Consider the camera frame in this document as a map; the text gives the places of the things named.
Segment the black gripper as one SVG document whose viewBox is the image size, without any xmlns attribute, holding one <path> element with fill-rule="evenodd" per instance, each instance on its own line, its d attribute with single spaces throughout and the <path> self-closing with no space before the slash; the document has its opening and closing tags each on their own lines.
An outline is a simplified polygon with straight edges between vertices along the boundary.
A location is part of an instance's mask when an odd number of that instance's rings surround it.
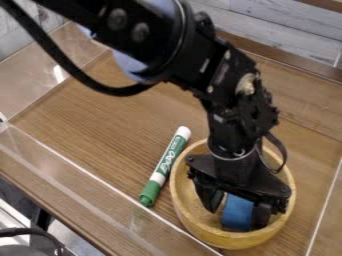
<svg viewBox="0 0 342 256">
<path fill-rule="evenodd" d="M 188 178 L 201 205 L 211 213 L 217 211 L 224 193 L 252 201 L 252 229 L 268 225 L 271 213 L 287 210 L 291 188 L 272 174 L 259 159 L 255 146 L 240 158 L 221 159 L 212 153 L 185 156 Z"/>
</svg>

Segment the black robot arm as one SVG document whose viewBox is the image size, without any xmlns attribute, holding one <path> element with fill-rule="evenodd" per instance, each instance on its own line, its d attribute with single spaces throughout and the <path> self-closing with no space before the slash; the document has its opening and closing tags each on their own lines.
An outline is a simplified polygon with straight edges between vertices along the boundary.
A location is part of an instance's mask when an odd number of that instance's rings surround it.
<svg viewBox="0 0 342 256">
<path fill-rule="evenodd" d="M 91 80 L 52 44 L 56 61 L 88 87 L 133 95 L 159 82 L 192 92 L 207 113 L 204 154 L 185 158 L 188 177 L 205 210 L 223 214 L 236 231 L 264 228 L 287 209 L 290 187 L 263 158 L 276 138 L 278 109 L 254 60 L 216 34 L 211 17 L 184 0 L 33 0 L 73 21 L 112 49 L 135 85 L 112 88 Z"/>
</svg>

